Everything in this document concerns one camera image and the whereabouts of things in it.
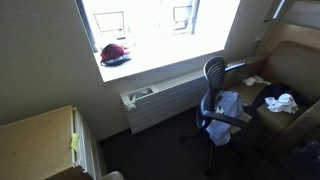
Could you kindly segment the black office chair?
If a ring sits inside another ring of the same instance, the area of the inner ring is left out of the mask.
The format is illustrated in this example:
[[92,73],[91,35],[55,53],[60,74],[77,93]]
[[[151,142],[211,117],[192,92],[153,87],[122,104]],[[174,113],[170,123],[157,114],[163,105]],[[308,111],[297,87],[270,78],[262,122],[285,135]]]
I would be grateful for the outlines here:
[[[196,124],[199,130],[193,134],[181,135],[179,137],[180,142],[184,142],[189,138],[208,138],[210,141],[210,150],[208,166],[205,169],[205,173],[208,176],[213,175],[213,153],[216,148],[227,146],[235,155],[238,156],[238,161],[242,163],[246,159],[246,156],[239,152],[232,145],[232,143],[236,141],[248,145],[253,144],[253,131],[255,130],[254,124],[257,122],[257,118],[249,106],[243,104],[243,112],[237,118],[215,112],[219,100],[218,93],[222,92],[221,88],[224,83],[225,74],[243,66],[245,66],[245,63],[226,66],[222,57],[211,58],[205,63],[203,67],[203,73],[207,83],[207,92],[202,97],[196,111]],[[223,146],[216,146],[210,139],[206,128],[210,125],[212,120],[217,120],[232,125],[233,131],[231,132],[231,139],[227,144]]]

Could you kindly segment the tan upholstered couch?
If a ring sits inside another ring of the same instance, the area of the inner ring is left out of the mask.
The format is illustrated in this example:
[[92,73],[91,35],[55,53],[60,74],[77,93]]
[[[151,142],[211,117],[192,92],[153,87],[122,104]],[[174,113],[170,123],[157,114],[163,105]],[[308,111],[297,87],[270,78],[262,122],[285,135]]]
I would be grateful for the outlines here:
[[279,22],[263,41],[260,52],[242,60],[246,65],[226,75],[223,88],[236,91],[251,105],[268,85],[247,86],[255,75],[272,84],[285,84],[301,93],[308,105],[295,114],[271,112],[264,102],[255,109],[261,122],[257,145],[269,156],[280,156],[300,145],[320,127],[320,30]]

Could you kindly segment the dark navy garment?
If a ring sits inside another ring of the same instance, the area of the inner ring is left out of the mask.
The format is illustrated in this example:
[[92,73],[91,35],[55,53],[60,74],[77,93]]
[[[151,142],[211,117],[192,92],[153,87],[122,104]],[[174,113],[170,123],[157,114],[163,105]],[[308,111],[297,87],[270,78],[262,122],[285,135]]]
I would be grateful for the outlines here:
[[258,95],[253,100],[251,107],[254,109],[257,109],[265,102],[265,98],[267,97],[279,98],[282,94],[285,94],[285,93],[290,94],[298,105],[303,105],[303,106],[308,105],[307,98],[304,97],[301,93],[293,90],[292,88],[290,88],[285,84],[272,84],[272,85],[265,86],[258,93]]

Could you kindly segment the light blue t-shirt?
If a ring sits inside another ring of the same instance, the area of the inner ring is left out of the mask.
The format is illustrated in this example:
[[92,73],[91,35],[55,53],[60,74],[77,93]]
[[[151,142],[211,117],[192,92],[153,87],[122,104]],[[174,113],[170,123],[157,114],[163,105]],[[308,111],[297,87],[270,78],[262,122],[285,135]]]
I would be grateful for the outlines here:
[[[243,100],[237,92],[222,91],[218,93],[218,98],[216,113],[237,118],[243,112]],[[212,120],[206,131],[216,146],[223,146],[230,141],[233,127],[231,124]]]

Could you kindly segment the yellow sticky note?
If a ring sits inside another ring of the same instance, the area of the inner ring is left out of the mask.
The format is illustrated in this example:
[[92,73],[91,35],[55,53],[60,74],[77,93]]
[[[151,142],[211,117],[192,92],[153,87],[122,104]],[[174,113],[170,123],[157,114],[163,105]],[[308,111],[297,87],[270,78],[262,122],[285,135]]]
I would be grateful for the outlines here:
[[80,135],[77,133],[73,133],[71,138],[71,148],[74,151],[78,151],[79,140],[80,140]]

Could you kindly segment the white crumpled cloth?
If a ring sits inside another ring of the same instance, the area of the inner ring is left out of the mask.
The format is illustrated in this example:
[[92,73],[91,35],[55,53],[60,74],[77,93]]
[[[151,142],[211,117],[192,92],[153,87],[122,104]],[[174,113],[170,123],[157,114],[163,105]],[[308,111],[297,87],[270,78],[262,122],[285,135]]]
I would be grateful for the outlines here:
[[298,105],[292,95],[284,93],[277,99],[274,97],[266,97],[265,103],[271,112],[286,112],[295,114],[298,111]]

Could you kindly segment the small white cloth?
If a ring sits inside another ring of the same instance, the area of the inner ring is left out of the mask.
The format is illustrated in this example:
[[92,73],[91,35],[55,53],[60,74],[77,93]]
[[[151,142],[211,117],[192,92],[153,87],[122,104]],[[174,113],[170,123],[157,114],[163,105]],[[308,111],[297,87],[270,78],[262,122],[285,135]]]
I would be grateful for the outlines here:
[[252,86],[255,83],[265,84],[265,85],[271,85],[271,82],[263,80],[261,77],[255,75],[253,77],[249,77],[247,79],[243,80],[243,83],[247,86]]

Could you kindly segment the red cap on windowsill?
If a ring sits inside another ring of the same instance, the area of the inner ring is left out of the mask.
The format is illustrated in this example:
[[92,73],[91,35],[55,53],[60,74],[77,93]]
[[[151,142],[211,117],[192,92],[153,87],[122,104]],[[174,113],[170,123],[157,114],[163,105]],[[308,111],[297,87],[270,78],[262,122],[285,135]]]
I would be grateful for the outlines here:
[[102,66],[119,66],[124,62],[131,60],[128,48],[113,43],[108,44],[103,48],[100,56],[100,64]]

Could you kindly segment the bright window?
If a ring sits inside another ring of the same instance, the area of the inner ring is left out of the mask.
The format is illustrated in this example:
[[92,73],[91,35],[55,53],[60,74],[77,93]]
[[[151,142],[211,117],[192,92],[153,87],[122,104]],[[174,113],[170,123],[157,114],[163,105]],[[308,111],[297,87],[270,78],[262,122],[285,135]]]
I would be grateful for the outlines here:
[[[241,0],[75,0],[104,82],[223,51]],[[108,44],[131,60],[102,66]]]

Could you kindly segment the white wall heater unit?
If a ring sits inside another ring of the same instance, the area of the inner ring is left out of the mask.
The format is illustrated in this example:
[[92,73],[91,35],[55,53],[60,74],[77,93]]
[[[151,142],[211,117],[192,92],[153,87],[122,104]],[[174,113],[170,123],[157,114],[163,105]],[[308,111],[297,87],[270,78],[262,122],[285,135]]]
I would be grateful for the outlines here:
[[201,69],[120,94],[133,134],[195,107],[206,92]]

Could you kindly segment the dark bag on floor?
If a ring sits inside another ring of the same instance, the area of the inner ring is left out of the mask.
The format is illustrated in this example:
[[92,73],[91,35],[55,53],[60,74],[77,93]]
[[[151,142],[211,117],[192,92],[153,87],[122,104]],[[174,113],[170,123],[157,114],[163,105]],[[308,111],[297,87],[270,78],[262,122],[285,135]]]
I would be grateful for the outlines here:
[[320,180],[320,143],[306,140],[279,158],[282,166],[293,180]]

